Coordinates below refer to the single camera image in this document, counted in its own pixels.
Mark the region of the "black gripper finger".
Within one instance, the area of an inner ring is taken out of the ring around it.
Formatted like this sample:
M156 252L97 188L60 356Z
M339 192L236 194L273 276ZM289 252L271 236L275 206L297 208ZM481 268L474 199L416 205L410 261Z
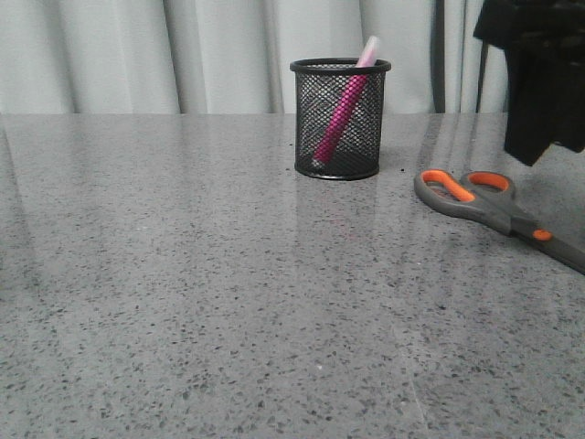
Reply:
M563 48L556 65L554 141L575 153L584 150L584 44Z
M552 144L565 144L560 98L566 62L552 51L505 50L509 102L505 151L534 165Z

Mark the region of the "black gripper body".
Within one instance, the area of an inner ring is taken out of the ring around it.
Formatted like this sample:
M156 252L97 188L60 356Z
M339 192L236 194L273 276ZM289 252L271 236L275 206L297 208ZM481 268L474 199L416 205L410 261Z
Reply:
M484 1L473 35L497 48L584 35L583 1Z

